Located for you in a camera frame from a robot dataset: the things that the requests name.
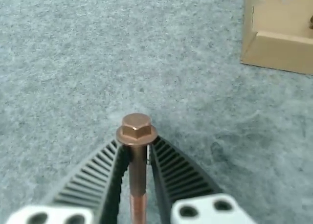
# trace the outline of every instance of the gray carpet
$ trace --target gray carpet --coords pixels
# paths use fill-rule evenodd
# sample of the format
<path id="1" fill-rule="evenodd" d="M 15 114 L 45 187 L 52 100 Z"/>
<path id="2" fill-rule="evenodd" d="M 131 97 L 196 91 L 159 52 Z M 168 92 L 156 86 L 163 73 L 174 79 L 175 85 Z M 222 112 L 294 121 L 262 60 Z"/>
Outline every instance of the gray carpet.
<path id="1" fill-rule="evenodd" d="M 130 112 L 150 115 L 258 223 L 311 223 L 313 77 L 239 64 L 243 6 L 0 0 L 1 223 Z M 159 224 L 148 178 L 148 223 Z"/>

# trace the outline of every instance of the bolt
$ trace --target bolt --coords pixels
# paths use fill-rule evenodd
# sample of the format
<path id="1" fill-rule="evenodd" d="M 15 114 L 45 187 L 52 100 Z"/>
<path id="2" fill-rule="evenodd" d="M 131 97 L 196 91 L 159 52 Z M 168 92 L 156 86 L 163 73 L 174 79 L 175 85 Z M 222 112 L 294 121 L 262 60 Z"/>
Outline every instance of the bolt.
<path id="1" fill-rule="evenodd" d="M 157 137 L 149 116 L 133 113 L 122 120 L 117 140 L 129 147 L 130 204 L 133 224 L 146 224 L 147 146 Z"/>
<path id="2" fill-rule="evenodd" d="M 310 19 L 310 29 L 313 29 L 313 16 Z"/>

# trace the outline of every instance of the black gripper pad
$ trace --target black gripper pad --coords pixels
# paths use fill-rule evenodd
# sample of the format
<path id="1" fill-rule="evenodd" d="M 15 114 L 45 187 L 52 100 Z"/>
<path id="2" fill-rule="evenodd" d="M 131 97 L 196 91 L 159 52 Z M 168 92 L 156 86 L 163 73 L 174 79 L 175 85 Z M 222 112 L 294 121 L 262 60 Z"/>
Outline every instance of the black gripper pad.
<path id="1" fill-rule="evenodd" d="M 102 144 L 45 197 L 44 204 L 89 208 L 95 224 L 116 224 L 122 177 L 129 164 L 126 150 L 116 140 Z"/>
<path id="2" fill-rule="evenodd" d="M 176 201 L 222 192 L 199 165 L 160 136 L 151 144 L 151 166 L 163 224 L 170 224 Z"/>

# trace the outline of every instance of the mounting hole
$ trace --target mounting hole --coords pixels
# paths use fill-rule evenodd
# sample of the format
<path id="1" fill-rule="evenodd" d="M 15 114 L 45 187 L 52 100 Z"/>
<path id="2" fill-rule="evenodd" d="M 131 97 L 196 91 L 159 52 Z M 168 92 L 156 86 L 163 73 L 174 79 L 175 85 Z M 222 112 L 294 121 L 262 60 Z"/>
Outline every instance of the mounting hole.
<path id="1" fill-rule="evenodd" d="M 197 210 L 194 207 L 185 205 L 180 208 L 179 213 L 182 217 L 193 218 L 198 215 Z"/>
<path id="2" fill-rule="evenodd" d="M 28 219 L 27 224 L 44 224 L 48 219 L 48 215 L 46 213 L 37 213 Z"/>
<path id="3" fill-rule="evenodd" d="M 214 207 L 216 210 L 219 210 L 219 211 L 229 211 L 233 209 L 231 204 L 228 203 L 227 201 L 216 201 L 214 203 Z"/>
<path id="4" fill-rule="evenodd" d="M 65 224 L 84 224 L 85 223 L 85 218 L 82 215 L 74 215 L 71 216 Z"/>

